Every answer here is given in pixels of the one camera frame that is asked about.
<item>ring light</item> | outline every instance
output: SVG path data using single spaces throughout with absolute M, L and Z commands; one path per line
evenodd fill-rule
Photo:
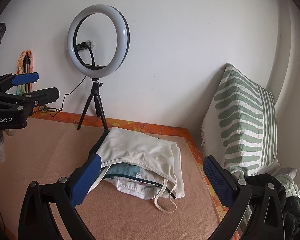
M 114 56 L 107 66 L 85 64 L 80 58 L 76 40 L 82 22 L 90 15 L 102 13 L 110 18 L 117 33 L 117 47 Z M 114 7 L 105 4 L 91 5 L 82 10 L 73 20 L 68 32 L 68 52 L 75 67 L 85 76 L 102 78 L 117 70 L 124 61 L 130 43 L 129 27 L 124 16 Z

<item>silver bolt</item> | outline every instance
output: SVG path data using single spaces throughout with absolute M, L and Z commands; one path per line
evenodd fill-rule
M 246 181 L 244 179 L 238 179 L 238 184 L 244 186 L 246 185 Z
M 61 177 L 60 179 L 58 179 L 59 183 L 63 184 L 66 183 L 67 178 L 66 177 Z
M 272 183 L 268 183 L 268 188 L 269 189 L 274 189 L 274 185 Z
M 34 187 L 35 185 L 37 185 L 36 181 L 31 181 L 30 184 L 29 184 L 30 187 Z

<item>tripod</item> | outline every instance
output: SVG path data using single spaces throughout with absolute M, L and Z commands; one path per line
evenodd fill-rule
M 83 119 L 84 119 L 84 117 L 87 113 L 87 110 L 88 110 L 88 108 L 90 106 L 90 103 L 91 103 L 91 100 L 93 98 L 94 99 L 94 105 L 96 107 L 97 117 L 101 118 L 104 129 L 109 130 L 108 126 L 107 126 L 107 123 L 106 123 L 105 113 L 103 112 L 101 97 L 100 97 L 100 94 L 99 94 L 99 92 L 100 92 L 99 87 L 101 87 L 103 84 L 98 82 L 98 80 L 99 80 L 98 78 L 91 78 L 91 79 L 93 81 L 92 82 L 91 94 L 89 95 L 88 100 L 86 102 L 86 105 L 84 106 L 84 109 L 83 109 L 83 112 L 82 112 L 82 115 L 81 115 L 81 118 L 80 118 L 77 129 L 79 130 L 81 128 Z

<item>blue textured pad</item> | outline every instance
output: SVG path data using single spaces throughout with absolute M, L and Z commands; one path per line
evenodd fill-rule
M 11 84 L 15 86 L 20 86 L 29 83 L 35 83 L 38 81 L 38 79 L 39 79 L 39 74 L 37 72 L 21 74 L 15 76 L 15 78 L 11 80 Z
M 234 203 L 233 189 L 208 157 L 203 160 L 203 172 L 210 181 L 221 204 L 231 208 Z
M 95 182 L 101 169 L 101 158 L 94 154 L 89 157 L 92 161 L 83 171 L 77 182 L 71 188 L 70 203 L 73 207 L 82 204 L 92 184 Z

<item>green and white striped pillow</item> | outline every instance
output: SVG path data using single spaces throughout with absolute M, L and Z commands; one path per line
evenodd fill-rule
M 238 178 L 277 166 L 277 125 L 272 94 L 231 64 L 202 125 L 205 155 Z

